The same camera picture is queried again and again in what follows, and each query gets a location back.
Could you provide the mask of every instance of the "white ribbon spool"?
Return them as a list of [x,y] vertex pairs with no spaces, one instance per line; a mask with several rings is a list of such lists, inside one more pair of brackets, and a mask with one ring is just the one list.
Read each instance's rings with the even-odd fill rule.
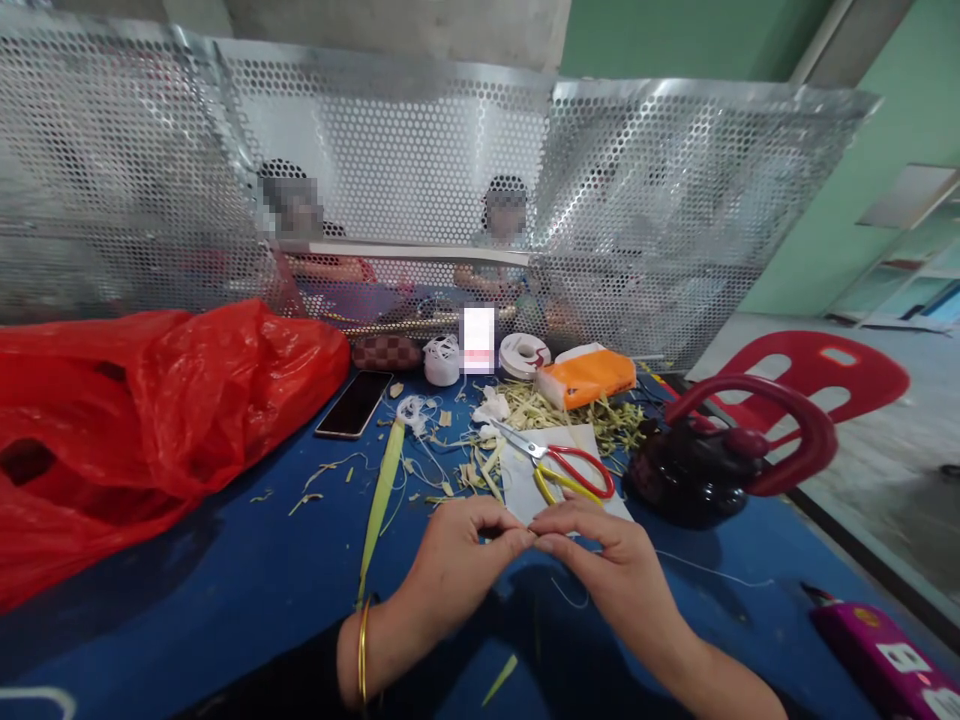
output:
[[500,366],[517,380],[533,380],[537,370],[549,364],[550,349],[538,337],[514,333],[500,343]]
[[423,346],[423,374],[437,387],[449,387],[460,379],[460,344],[456,335],[437,337]]

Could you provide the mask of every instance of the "checkered pouch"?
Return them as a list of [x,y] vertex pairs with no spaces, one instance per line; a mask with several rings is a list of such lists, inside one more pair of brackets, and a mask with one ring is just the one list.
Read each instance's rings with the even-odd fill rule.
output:
[[414,370],[422,363],[419,346],[401,335],[376,335],[353,346],[353,364],[361,370]]

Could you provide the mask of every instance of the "scissors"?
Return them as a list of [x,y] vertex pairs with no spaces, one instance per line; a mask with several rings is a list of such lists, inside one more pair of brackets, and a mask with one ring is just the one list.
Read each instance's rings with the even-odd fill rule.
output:
[[[598,505],[603,505],[603,503],[600,502],[600,498],[607,499],[613,497],[615,488],[613,484],[613,478],[610,476],[610,471],[603,466],[602,462],[600,462],[590,453],[584,452],[579,448],[563,447],[560,445],[548,445],[546,447],[543,445],[537,445],[536,443],[532,443],[524,438],[513,428],[504,425],[502,422],[497,420],[492,420],[492,422],[497,428],[500,429],[500,432],[503,433],[503,436],[511,445],[525,452],[533,460],[534,464],[536,465],[533,471],[533,479],[537,483],[537,489],[540,490],[540,494],[543,495],[543,499],[547,501],[548,505],[554,505],[557,501],[547,488],[547,484],[544,479],[545,477],[579,495],[583,495],[584,497],[593,500]],[[593,467],[597,469],[597,472],[599,472],[600,476],[603,478],[604,489],[601,490],[600,488],[596,487],[593,483],[583,477],[583,475],[577,472],[577,470],[567,461],[564,455],[573,455],[586,460],[593,465]],[[543,464],[543,460],[546,457],[555,460],[557,464],[566,470],[573,479],[571,480],[570,478],[564,477],[560,473],[554,472],[550,468],[546,467]]]

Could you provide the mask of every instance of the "smartphone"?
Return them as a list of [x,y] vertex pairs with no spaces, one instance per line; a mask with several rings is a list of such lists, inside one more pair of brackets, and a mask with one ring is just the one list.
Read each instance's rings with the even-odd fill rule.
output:
[[359,438],[392,380],[392,373],[361,370],[314,428],[314,437]]

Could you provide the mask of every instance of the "white paper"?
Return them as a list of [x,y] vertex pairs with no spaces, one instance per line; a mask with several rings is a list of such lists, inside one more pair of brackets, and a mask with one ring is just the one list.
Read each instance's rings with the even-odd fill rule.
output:
[[[520,433],[525,439],[537,445],[563,445],[566,447],[575,447],[590,453],[594,457],[599,457],[597,449],[597,438],[593,434],[593,425],[574,425],[572,427],[545,428],[543,430],[524,430]],[[581,460],[572,455],[566,456],[567,461],[576,468],[581,475],[596,485],[603,487],[603,479],[594,467],[586,460]],[[551,470],[566,475],[556,462],[551,459],[545,461],[547,467]],[[533,516],[547,507],[547,501],[543,499],[537,484],[533,480],[534,464],[530,456],[519,448],[507,443],[500,454],[500,474],[503,477],[504,500],[507,503],[507,510],[517,516],[524,525],[533,522]],[[562,502],[563,494],[558,485],[547,481],[547,487],[557,500]],[[604,507],[611,515],[633,520],[627,511],[623,499],[616,493],[609,500],[604,500]]]

